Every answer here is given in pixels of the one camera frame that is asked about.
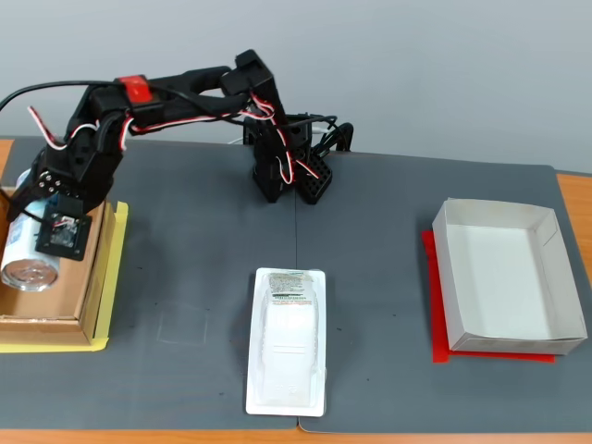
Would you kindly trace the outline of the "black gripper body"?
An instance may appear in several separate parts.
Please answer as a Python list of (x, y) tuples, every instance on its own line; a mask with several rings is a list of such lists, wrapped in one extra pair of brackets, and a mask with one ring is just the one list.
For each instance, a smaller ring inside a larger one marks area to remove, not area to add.
[(43, 199), (65, 194), (81, 202), (84, 214), (99, 206), (114, 183), (123, 157), (120, 130), (119, 125), (96, 132), (83, 130), (62, 151), (44, 147), (31, 165), (35, 175), (31, 195)]

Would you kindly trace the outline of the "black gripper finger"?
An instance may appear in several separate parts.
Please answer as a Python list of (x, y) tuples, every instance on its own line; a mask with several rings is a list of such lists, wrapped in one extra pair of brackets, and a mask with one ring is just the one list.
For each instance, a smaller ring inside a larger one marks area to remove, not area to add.
[(48, 197), (48, 180), (45, 177), (24, 177), (8, 198), (6, 220), (15, 221), (20, 215), (25, 215), (34, 221), (44, 221)]

